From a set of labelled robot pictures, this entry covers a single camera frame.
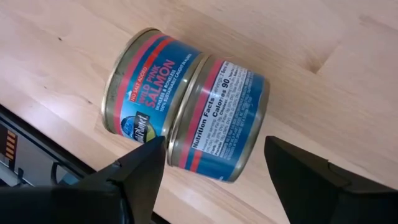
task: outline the black machine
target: black machine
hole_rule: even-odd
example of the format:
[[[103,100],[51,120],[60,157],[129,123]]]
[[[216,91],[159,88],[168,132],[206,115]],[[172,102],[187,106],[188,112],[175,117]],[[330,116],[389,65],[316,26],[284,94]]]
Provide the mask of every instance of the black machine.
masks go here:
[[[73,185],[0,188],[3,223],[154,223],[165,164],[157,137]],[[272,182],[292,224],[398,223],[398,193],[277,137],[266,137]]]

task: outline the wooden countertop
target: wooden countertop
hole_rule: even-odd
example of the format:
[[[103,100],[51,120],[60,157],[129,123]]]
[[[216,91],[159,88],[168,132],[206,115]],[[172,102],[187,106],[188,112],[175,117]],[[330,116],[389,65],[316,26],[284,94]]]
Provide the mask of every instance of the wooden countertop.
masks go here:
[[[100,169],[138,146],[101,124],[103,87],[145,27],[264,74],[265,122],[226,184],[165,168],[155,211],[178,223],[288,223],[263,153],[275,135],[398,188],[398,2],[0,1],[0,103]]]

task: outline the wild pink salmon can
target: wild pink salmon can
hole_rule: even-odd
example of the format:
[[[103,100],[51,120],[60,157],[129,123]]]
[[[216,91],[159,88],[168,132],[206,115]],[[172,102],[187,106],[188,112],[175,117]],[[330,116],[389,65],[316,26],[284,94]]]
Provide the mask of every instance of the wild pink salmon can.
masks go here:
[[[234,182],[256,142],[269,89],[262,75],[222,58],[205,57],[172,126],[169,165]]]
[[[141,143],[168,135],[201,58],[197,49],[157,29],[136,34],[106,84],[105,128]]]
[[[168,165],[234,182],[256,142],[269,89],[264,76],[148,28],[116,62],[103,124],[141,143],[165,136]]]

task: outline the metal can lid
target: metal can lid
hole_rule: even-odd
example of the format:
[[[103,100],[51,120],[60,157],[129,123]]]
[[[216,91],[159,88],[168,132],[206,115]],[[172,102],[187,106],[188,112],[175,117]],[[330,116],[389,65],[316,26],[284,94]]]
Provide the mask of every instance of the metal can lid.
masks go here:
[[[134,35],[134,36],[127,42],[125,48],[121,51],[121,53],[119,54],[119,57],[116,59],[114,65],[113,65],[113,68],[112,68],[112,72],[111,72],[111,74],[110,74],[108,80],[106,81],[105,88],[104,88],[104,95],[103,95],[102,103],[101,103],[101,116],[102,116],[102,124],[103,124],[103,126],[105,127],[105,129],[106,129],[107,131],[109,131],[109,132],[111,132],[111,133],[112,133],[112,130],[109,129],[108,124],[107,124],[107,122],[106,122],[106,116],[105,116],[106,104],[107,104],[107,98],[108,98],[108,92],[109,92],[109,86],[110,86],[110,84],[111,84],[111,82],[112,82],[112,79],[113,79],[113,76],[114,76],[114,74],[115,74],[115,72],[116,72],[116,69],[118,68],[118,66],[119,66],[119,64],[120,64],[120,61],[122,60],[122,58],[124,57],[124,55],[126,54],[126,52],[128,51],[128,49],[130,48],[130,46],[131,46],[140,36],[142,36],[143,34],[145,34],[145,33],[148,32],[148,31],[151,31],[151,30],[158,30],[158,29],[152,28],[152,27],[145,28],[145,29],[139,31],[136,35]]]
[[[191,77],[191,80],[190,80],[190,82],[188,84],[187,90],[185,90],[185,94],[184,94],[184,96],[183,96],[183,98],[181,100],[181,104],[180,104],[180,107],[179,107],[179,109],[177,111],[177,114],[175,115],[175,118],[174,118],[174,121],[173,121],[173,124],[172,124],[172,128],[171,128],[171,130],[169,132],[169,135],[167,136],[167,139],[166,139],[166,144],[167,144],[166,145],[166,148],[167,148],[167,163],[170,166],[173,166],[173,164],[172,164],[173,148],[174,148],[174,144],[175,144],[175,139],[177,138],[178,129],[180,127],[180,123],[181,123],[181,120],[182,120],[182,115],[183,115],[183,112],[184,112],[184,108],[186,107],[186,105],[188,103],[188,99],[189,99],[189,97],[191,95],[193,87],[196,84],[196,80],[197,80],[197,78],[198,78],[203,66],[205,65],[206,61],[209,59],[209,57],[210,57],[210,55],[205,54],[203,56],[203,58],[200,60],[198,66],[196,67],[196,69],[195,69],[195,71],[194,71],[194,73],[193,73],[193,75]]]

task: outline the red stripe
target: red stripe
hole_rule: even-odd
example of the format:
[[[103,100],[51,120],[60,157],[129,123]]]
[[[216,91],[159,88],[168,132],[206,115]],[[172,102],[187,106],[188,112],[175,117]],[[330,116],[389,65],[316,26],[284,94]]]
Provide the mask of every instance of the red stripe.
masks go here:
[[[154,61],[156,60],[157,56],[159,56],[160,52],[167,46],[167,44],[169,44],[171,41],[173,41],[174,39],[171,37],[168,37],[164,40],[162,40],[158,46],[156,46],[156,48],[154,49],[154,51],[152,53],[150,53],[147,61],[145,62],[144,66],[142,67],[141,71],[140,71],[140,75],[144,78],[141,79],[141,82],[139,82],[138,80],[136,80],[135,85],[134,85],[134,91],[136,92],[137,96],[139,94],[139,91],[141,89],[141,85],[143,80],[145,79],[146,75],[148,74],[148,71],[150,69],[150,67],[152,66],[152,64],[154,63]]]
[[[137,51],[137,53],[133,56],[131,59],[130,64],[127,66],[127,70],[123,76],[123,79],[120,82],[120,86],[118,89],[118,95],[116,97],[116,104],[115,104],[115,109],[114,109],[114,128],[116,132],[120,135],[122,134],[122,130],[120,127],[120,112],[122,110],[122,105],[123,105],[123,99],[124,95],[127,92],[127,87],[130,83],[132,74],[134,73],[139,61],[141,60],[142,56],[145,54],[145,52],[148,50],[148,48],[154,44],[154,42],[165,36],[164,34],[156,34],[153,35],[151,38],[149,38],[147,41],[143,43],[143,45],[140,47],[140,49]]]
[[[192,161],[192,165],[191,165],[192,172],[197,172],[201,154],[202,154],[201,150],[195,150],[195,154],[193,155],[193,161]]]
[[[204,107],[206,106],[207,98],[210,95],[211,88],[214,84],[214,81],[217,77],[218,71],[220,70],[222,64],[223,64],[222,60],[216,60],[215,64],[213,65],[213,68],[211,68],[210,73],[207,76],[205,85],[203,86],[203,88],[201,90],[198,102],[195,106],[195,110],[193,112],[191,123],[189,124],[189,127],[188,127],[187,137],[185,138],[185,142],[182,146],[182,152],[181,152],[179,166],[183,169],[185,168],[185,165],[187,164],[188,153],[191,148],[192,140],[195,137],[195,131],[197,130],[198,123],[201,118],[201,113],[202,113]]]

